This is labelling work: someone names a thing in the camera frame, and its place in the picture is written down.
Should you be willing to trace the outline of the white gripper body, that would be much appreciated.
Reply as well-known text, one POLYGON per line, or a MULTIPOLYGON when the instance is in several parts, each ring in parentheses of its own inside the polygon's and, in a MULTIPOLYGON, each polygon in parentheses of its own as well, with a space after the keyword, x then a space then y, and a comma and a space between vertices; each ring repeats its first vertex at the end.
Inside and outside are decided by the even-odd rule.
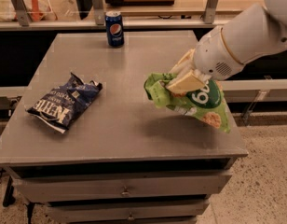
POLYGON ((244 65, 234 58, 217 26, 205 34, 197 43, 193 60, 203 74, 216 80, 225 80, 241 72, 244 65))

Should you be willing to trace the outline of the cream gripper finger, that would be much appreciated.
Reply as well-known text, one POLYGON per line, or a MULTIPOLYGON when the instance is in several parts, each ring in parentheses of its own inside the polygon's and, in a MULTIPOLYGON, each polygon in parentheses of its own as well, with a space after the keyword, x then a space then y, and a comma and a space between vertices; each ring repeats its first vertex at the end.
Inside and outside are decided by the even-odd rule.
POLYGON ((184 75, 194 71, 194 61, 193 61, 194 50, 190 49, 180 60, 173 66, 171 73, 176 75, 184 75))
POLYGON ((199 78, 194 71, 188 71, 186 74, 178 75, 166 86, 166 89, 175 94, 196 91, 205 86, 205 82, 199 78))

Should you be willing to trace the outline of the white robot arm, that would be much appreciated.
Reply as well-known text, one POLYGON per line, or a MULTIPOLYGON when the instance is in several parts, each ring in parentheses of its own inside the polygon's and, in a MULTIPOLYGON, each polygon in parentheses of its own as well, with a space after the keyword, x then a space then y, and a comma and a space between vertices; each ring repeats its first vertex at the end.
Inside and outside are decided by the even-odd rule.
POLYGON ((246 64, 287 50, 287 0, 264 0, 205 34, 171 71, 166 88, 181 94, 203 88, 209 79, 225 80, 246 64))

